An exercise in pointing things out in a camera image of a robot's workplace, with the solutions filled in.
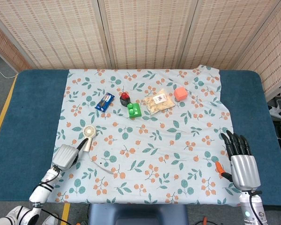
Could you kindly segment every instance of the green toy block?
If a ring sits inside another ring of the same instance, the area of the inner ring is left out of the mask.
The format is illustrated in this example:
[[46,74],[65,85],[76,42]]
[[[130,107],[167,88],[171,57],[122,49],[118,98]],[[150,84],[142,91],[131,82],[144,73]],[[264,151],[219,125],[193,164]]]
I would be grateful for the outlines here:
[[141,108],[138,103],[129,103],[127,109],[130,119],[141,116]]

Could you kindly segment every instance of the white mini fan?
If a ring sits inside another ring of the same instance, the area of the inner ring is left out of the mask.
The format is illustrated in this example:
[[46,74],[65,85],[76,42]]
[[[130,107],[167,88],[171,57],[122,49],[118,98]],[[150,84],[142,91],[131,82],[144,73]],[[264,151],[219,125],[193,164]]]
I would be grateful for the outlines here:
[[86,138],[88,138],[83,151],[89,152],[89,148],[92,143],[92,139],[96,135],[96,129],[92,125],[88,125],[88,126],[84,127],[82,133]]

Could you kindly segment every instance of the small bottle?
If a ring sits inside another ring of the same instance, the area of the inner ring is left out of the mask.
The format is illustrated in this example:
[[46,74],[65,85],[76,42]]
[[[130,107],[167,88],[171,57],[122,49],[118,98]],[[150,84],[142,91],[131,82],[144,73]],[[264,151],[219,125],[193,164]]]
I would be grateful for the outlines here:
[[130,103],[130,97],[129,97],[129,95],[126,92],[123,92],[121,94],[120,102],[125,107],[127,107],[127,105]]

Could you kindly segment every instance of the pink cube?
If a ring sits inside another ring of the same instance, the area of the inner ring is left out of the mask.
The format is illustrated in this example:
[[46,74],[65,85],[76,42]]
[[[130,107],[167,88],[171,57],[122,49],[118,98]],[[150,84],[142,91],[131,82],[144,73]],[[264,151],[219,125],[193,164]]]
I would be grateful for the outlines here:
[[177,99],[177,101],[181,101],[183,99],[186,99],[187,97],[187,91],[184,87],[176,88],[174,91],[174,96]]

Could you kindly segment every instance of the gray carpet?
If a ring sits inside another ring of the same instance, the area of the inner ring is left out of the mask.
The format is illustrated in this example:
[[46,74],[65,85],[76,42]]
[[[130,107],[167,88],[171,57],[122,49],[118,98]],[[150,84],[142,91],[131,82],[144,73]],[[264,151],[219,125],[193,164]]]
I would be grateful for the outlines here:
[[[0,71],[5,76],[14,76],[15,72],[0,59]],[[0,75],[0,113],[5,103],[6,97],[12,85],[13,79],[5,79]],[[29,207],[28,202],[0,202],[0,217],[5,216],[9,211],[18,205]],[[47,203],[44,209],[57,213],[62,216],[63,204]],[[78,222],[87,220],[88,205],[86,204],[71,204],[68,222],[75,225]],[[241,209],[239,207],[230,207],[226,205],[189,205],[188,206],[188,218],[189,224],[193,225],[195,222],[203,219],[204,216],[208,217],[208,220],[217,223],[218,225],[241,225],[243,224],[243,218]],[[38,221],[38,225],[41,225],[44,219],[47,217],[46,213],[42,213]],[[268,224],[281,225],[281,211],[267,211],[266,217]]]

